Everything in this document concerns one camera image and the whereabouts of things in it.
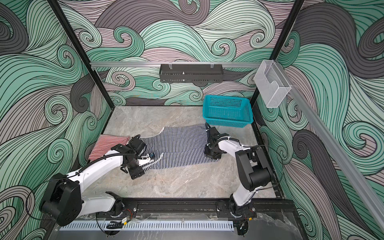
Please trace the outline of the teal plastic basket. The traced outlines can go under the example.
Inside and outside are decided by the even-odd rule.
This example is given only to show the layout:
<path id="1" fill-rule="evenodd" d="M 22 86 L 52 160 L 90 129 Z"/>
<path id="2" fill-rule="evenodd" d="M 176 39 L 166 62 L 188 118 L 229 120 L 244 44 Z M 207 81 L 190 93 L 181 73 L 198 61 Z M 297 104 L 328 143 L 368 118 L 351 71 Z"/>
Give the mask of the teal plastic basket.
<path id="1" fill-rule="evenodd" d="M 209 125 L 235 128 L 244 128 L 254 122 L 250 101 L 229 96 L 205 96 L 203 118 Z"/>

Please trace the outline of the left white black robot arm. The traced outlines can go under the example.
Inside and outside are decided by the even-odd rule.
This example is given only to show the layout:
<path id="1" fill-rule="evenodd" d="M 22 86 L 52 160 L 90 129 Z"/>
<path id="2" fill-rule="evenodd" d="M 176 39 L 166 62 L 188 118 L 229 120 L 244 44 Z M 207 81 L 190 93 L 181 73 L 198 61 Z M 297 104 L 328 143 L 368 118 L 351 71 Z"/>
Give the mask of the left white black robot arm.
<path id="1" fill-rule="evenodd" d="M 106 155 L 66 175 L 56 174 L 49 180 L 39 210 L 63 227 L 78 217 L 107 213 L 118 218 L 124 211 L 120 196 L 107 192 L 100 196 L 86 196 L 84 191 L 96 180 L 113 169 L 137 170 L 144 148 L 132 149 L 124 145 L 111 148 Z"/>

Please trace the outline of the red white striped tank top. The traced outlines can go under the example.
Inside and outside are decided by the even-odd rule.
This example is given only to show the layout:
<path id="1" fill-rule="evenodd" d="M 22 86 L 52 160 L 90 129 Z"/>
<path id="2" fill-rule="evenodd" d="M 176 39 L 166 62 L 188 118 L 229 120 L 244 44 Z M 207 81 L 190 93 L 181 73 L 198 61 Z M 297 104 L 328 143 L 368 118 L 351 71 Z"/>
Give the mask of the red white striped tank top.
<path id="1" fill-rule="evenodd" d="M 89 155 L 89 161 L 91 162 L 102 157 L 117 144 L 126 145 L 129 140 L 130 137 L 128 136 L 100 135 Z"/>

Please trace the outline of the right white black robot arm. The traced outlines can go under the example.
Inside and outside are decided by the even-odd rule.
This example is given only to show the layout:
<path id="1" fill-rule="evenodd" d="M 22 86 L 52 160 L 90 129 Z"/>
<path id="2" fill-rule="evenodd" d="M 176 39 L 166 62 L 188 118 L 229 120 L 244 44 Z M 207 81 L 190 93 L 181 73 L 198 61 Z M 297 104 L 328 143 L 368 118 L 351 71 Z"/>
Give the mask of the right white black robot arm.
<path id="1" fill-rule="evenodd" d="M 223 154 L 228 154 L 236 160 L 241 184 L 232 194 L 233 208 L 239 209 L 248 205 L 255 193 L 263 190 L 272 180 L 273 171 L 265 151 L 259 145 L 246 146 L 229 134 L 221 134 L 207 123 L 205 129 L 208 135 L 205 156 L 219 160 Z"/>

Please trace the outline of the navy white striped tank top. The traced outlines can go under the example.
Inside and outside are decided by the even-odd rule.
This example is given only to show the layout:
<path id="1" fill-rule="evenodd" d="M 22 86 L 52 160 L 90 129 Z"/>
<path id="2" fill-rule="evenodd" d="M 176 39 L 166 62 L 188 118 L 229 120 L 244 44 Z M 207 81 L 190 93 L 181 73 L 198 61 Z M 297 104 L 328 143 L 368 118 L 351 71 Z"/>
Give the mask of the navy white striped tank top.
<path id="1" fill-rule="evenodd" d="M 144 164 L 144 171 L 161 170 L 206 163 L 218 159 L 206 157 L 204 150 L 208 143 L 205 124 L 184 127 L 164 127 L 152 137 L 141 138 L 146 144 L 144 155 L 150 155 L 150 163 Z"/>

